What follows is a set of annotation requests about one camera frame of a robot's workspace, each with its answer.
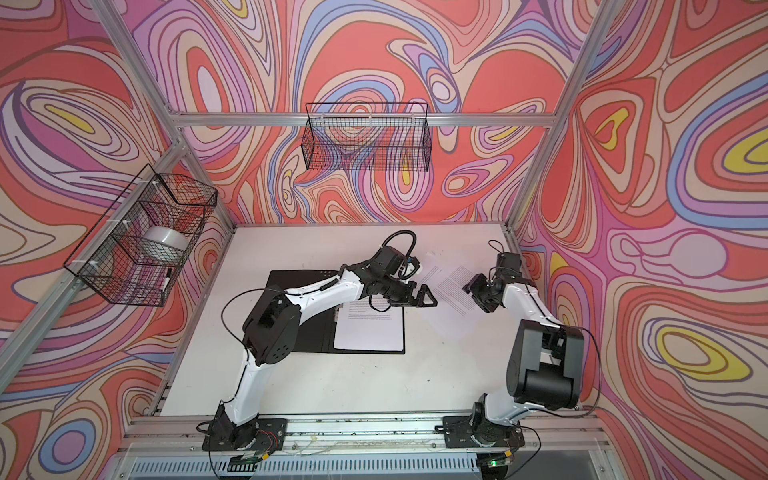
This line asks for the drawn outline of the printed paper sheet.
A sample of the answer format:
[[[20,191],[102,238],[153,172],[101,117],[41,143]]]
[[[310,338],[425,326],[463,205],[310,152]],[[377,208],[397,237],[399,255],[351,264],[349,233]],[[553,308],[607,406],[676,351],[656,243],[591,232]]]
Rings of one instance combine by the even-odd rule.
[[[383,298],[341,305],[333,340],[335,350],[403,354],[405,325],[402,307],[390,307]]]
[[[438,305],[424,308],[421,315],[427,324],[443,339],[458,341],[471,335],[483,320],[483,311],[475,304],[463,287],[473,273],[462,265],[439,262],[429,255],[416,278],[426,284]]]

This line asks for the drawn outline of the orange black folder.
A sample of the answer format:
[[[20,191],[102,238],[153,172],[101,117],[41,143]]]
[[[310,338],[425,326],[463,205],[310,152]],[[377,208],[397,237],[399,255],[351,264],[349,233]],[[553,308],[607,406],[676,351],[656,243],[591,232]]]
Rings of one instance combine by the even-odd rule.
[[[373,304],[371,303],[372,300],[367,300],[371,305],[371,307],[373,307]],[[311,319],[307,320],[305,323],[303,323],[299,327],[297,339],[296,339],[296,343],[293,351],[295,353],[312,353],[312,354],[403,355],[406,353],[406,348],[403,354],[335,350],[333,348],[333,340],[334,340],[334,334],[335,334],[337,312],[340,306],[335,307],[333,309],[326,310],[322,313],[319,313],[316,316],[312,317]]]

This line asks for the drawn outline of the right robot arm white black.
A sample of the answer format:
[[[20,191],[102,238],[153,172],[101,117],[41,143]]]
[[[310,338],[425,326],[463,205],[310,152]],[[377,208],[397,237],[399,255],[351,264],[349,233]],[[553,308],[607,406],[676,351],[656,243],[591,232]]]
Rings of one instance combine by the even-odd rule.
[[[575,408],[582,392],[584,335],[555,319],[521,266],[520,255],[501,252],[487,275],[477,274],[463,287],[483,312],[502,307],[519,320],[504,385],[481,395],[468,420],[470,437],[480,446],[509,440],[534,411]]]

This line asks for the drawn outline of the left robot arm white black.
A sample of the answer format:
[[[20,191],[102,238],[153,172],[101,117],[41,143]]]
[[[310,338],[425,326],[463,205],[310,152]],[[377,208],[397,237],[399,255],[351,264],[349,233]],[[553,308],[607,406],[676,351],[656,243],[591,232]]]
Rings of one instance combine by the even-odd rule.
[[[243,325],[244,358],[235,393],[218,406],[203,449],[241,450],[251,444],[272,371],[294,351],[300,326],[327,310],[376,295],[391,307],[438,305],[428,285],[375,269],[370,262],[344,265],[334,276],[302,287],[265,287]]]

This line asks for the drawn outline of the marker pen in basket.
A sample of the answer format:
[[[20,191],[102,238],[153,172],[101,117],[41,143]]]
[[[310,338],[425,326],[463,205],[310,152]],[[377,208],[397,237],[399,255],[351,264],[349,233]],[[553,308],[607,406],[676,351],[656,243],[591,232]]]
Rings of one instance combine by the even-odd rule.
[[[165,276],[165,277],[164,277],[164,279],[163,279],[163,284],[162,284],[162,290],[161,290],[161,293],[162,293],[164,296],[168,295],[168,292],[169,292],[169,290],[170,290],[170,286],[169,286],[169,285],[170,285],[170,282],[171,282],[171,276],[172,276],[172,274],[171,274],[171,273],[167,273],[167,274],[166,274],[166,276]]]

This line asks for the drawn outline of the white tape roll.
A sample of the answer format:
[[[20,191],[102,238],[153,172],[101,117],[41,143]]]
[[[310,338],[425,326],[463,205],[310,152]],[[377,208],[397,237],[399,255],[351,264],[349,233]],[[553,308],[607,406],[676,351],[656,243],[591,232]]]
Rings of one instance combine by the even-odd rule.
[[[176,264],[182,260],[189,246],[188,238],[177,230],[152,226],[140,242],[141,251],[159,264]]]

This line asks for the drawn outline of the white vented panel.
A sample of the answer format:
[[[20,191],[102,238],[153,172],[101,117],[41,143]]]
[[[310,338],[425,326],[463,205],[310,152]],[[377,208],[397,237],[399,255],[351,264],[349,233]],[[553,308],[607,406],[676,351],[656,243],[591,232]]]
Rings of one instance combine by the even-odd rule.
[[[464,454],[278,456],[258,464],[234,464],[224,458],[138,458],[120,479],[341,479],[368,475],[441,475],[480,473],[476,457]]]

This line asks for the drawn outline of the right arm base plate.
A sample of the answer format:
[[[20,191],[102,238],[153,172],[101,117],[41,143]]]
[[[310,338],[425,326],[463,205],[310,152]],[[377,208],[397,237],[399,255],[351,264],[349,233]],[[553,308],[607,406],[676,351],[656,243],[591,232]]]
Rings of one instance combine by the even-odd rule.
[[[474,420],[470,415],[443,416],[434,430],[449,449],[504,447],[516,451],[526,444],[520,427],[497,425],[483,417]]]

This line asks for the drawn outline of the aluminium front rail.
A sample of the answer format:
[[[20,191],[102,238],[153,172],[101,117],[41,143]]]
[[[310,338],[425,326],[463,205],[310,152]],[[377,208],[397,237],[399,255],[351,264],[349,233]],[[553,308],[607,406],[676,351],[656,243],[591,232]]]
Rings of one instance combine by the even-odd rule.
[[[284,414],[284,454],[422,453],[447,449],[444,435],[435,430],[445,412],[390,412],[367,414]],[[132,421],[118,450],[149,453],[200,453],[208,416],[155,416]],[[603,423],[592,415],[562,419],[533,414],[523,420],[524,451],[611,450]]]

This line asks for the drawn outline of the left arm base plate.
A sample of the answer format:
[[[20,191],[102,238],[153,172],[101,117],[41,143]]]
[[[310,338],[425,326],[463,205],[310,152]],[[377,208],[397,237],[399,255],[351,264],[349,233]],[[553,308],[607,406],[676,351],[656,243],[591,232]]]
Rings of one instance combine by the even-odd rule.
[[[235,426],[221,417],[196,426],[204,435],[204,451],[254,451],[274,453],[283,448],[288,420],[285,418],[255,419]]]

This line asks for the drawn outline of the aluminium frame back bar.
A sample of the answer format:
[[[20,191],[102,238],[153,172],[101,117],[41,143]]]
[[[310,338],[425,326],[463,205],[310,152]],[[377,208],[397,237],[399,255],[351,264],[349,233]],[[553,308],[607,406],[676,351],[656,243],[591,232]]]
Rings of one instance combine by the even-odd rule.
[[[367,123],[379,123],[385,120],[410,121],[425,118],[429,126],[435,127],[475,127],[475,126],[532,126],[551,127],[556,116],[548,113],[173,113],[170,118],[178,127],[192,126],[303,126],[307,120],[318,118],[355,119]]]

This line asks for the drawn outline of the aluminium frame right post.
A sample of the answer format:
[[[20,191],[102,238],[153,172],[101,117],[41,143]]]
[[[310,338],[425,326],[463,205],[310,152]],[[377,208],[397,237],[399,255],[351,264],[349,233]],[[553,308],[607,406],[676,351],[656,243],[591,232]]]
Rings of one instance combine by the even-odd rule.
[[[542,135],[536,153],[522,177],[522,182],[515,196],[510,215],[505,223],[506,230],[510,234],[514,231],[515,223],[523,216],[528,203],[535,193],[536,185],[548,160],[553,155],[559,139],[565,133],[570,111],[623,4],[624,1],[601,1],[598,6],[593,22],[589,27],[584,43],[565,82],[557,107],[554,110],[554,123]]]

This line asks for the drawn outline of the aluminium frame post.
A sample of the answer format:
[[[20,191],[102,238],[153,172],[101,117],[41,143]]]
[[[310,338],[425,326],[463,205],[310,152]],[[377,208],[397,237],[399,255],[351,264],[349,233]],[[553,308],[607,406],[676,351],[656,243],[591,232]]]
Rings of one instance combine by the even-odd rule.
[[[598,6],[593,22],[589,27],[584,43],[565,82],[557,107],[554,110],[554,123],[542,135],[536,153],[522,177],[522,182],[515,196],[510,215],[505,223],[506,230],[510,234],[514,231],[515,223],[523,216],[528,203],[535,193],[536,185],[548,160],[553,155],[559,139],[565,133],[570,111],[623,4],[624,1],[601,1]]]
[[[170,159],[159,160],[156,163],[156,170],[158,172],[171,171],[176,164],[184,160],[187,170],[195,180],[212,186],[213,182],[202,166],[200,159],[193,152],[181,127],[174,122],[174,115],[177,114],[177,111],[170,106],[164,97],[114,2],[91,1],[91,7],[123,59],[126,71],[131,79],[141,87],[141,91],[147,98],[156,119],[171,140],[170,153],[168,154]]]

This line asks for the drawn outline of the aluminium frame left post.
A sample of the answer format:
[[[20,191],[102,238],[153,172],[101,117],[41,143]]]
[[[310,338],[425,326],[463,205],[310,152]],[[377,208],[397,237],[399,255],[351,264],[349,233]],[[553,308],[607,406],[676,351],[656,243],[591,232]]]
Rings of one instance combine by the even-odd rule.
[[[141,87],[141,91],[147,98],[156,119],[171,140],[170,153],[168,154],[170,159],[159,160],[156,163],[156,170],[158,172],[171,171],[176,164],[184,160],[187,170],[195,180],[212,186],[213,182],[202,166],[200,159],[193,152],[181,127],[174,122],[174,115],[177,114],[177,111],[170,106],[164,97],[114,2],[91,1],[91,7],[123,59],[126,71],[131,79]]]

